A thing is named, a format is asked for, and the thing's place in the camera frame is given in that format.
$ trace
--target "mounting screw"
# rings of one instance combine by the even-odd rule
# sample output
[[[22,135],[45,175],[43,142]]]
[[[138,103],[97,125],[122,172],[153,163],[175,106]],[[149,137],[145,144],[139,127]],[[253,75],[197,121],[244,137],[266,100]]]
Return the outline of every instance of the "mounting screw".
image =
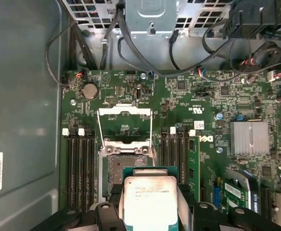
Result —
[[[113,152],[113,149],[111,147],[108,147],[108,148],[106,148],[106,152],[110,154]]]
[[[200,208],[208,208],[208,205],[206,205],[206,204],[200,204],[199,207],[200,207]]]
[[[71,103],[72,106],[75,106],[77,104],[77,101],[76,100],[71,100],[70,103]]]
[[[148,153],[148,148],[142,148],[142,153],[147,154]]]
[[[180,38],[184,38],[184,36],[185,36],[185,33],[184,33],[183,31],[180,31],[180,32],[179,32],[179,37],[180,37]]]
[[[244,214],[244,210],[243,210],[243,209],[240,209],[240,208],[237,208],[237,209],[235,210],[235,212],[238,213],[238,214]]]
[[[223,148],[222,147],[217,147],[217,153],[222,153],[223,152]]]
[[[116,38],[117,38],[117,39],[120,38],[120,31],[116,31],[116,32],[115,32],[115,35],[116,35]]]
[[[140,78],[141,78],[141,79],[145,80],[146,77],[147,77],[146,73],[141,73],[141,75],[140,75]]]

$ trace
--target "silver heatsink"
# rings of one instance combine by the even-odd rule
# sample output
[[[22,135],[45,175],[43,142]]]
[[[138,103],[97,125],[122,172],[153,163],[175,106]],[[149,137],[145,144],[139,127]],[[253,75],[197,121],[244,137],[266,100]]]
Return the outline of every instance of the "silver heatsink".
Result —
[[[269,153],[267,122],[231,122],[231,153],[260,155]]]

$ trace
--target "metal mesh grille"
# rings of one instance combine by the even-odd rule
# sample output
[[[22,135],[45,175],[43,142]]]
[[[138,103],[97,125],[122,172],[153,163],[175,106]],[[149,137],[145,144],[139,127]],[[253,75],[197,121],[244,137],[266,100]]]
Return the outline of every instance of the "metal mesh grille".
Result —
[[[79,25],[104,33],[114,17],[118,0],[62,0]],[[179,0],[176,28],[202,36],[206,28],[227,15],[231,0]]]

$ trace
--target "green circuit board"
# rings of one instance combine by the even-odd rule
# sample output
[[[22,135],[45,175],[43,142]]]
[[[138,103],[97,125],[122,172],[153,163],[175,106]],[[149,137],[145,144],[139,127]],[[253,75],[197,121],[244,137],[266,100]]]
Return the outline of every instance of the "green circuit board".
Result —
[[[77,73],[68,71],[66,77],[72,79]],[[102,140],[97,111],[117,104],[151,109],[152,142],[156,160],[147,157],[138,164],[151,166],[156,161],[158,166],[172,166],[182,163],[179,164],[179,175],[182,176],[179,182],[189,184],[197,200],[214,202],[216,195],[213,187],[218,185],[223,188],[222,180],[226,169],[248,171],[258,180],[259,185],[271,188],[273,198],[273,192],[281,191],[281,102],[276,102],[281,95],[281,78],[268,82],[266,74],[259,74],[255,83],[248,84],[247,75],[240,75],[233,82],[224,84],[204,81],[197,72],[186,73],[177,78],[147,76],[146,79],[141,79],[140,75],[139,71],[89,71],[84,78],[63,90],[61,127],[68,128],[70,136],[76,134],[77,137],[78,128],[85,128],[89,135],[86,139],[72,140],[61,136],[60,208],[76,203],[87,209],[90,204],[97,202],[102,193],[99,192],[99,171],[103,172],[103,197],[109,196],[111,173],[108,160],[105,159],[103,169],[99,169],[98,151]],[[233,76],[233,72],[207,71],[206,76],[227,79]],[[82,89],[88,83],[93,83],[99,91],[94,100],[87,100],[83,96]],[[217,119],[218,113],[223,115],[221,120]],[[149,136],[150,116],[123,113],[103,115],[100,118],[103,136],[111,140],[128,142]],[[240,158],[234,155],[231,151],[230,129],[230,123],[234,121],[267,122],[269,152],[243,155]],[[171,127],[176,129],[173,138]],[[84,153],[89,155],[88,160],[72,164],[76,166],[73,169],[69,165],[71,152],[76,156],[74,160],[78,160],[78,155]],[[177,161],[176,158],[181,153],[183,154]],[[137,162],[129,157],[127,159],[125,156],[123,162]],[[121,165],[118,160],[112,161]],[[90,197],[86,199],[86,206],[76,199],[77,195],[83,193]]]

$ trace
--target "motherboard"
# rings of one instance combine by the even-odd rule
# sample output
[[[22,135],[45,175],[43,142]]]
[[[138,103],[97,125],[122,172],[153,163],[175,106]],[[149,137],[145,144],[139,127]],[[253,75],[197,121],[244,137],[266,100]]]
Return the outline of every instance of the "motherboard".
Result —
[[[63,89],[61,128],[60,208],[108,200],[124,167],[176,166],[197,201],[281,225],[281,78],[87,71]]]

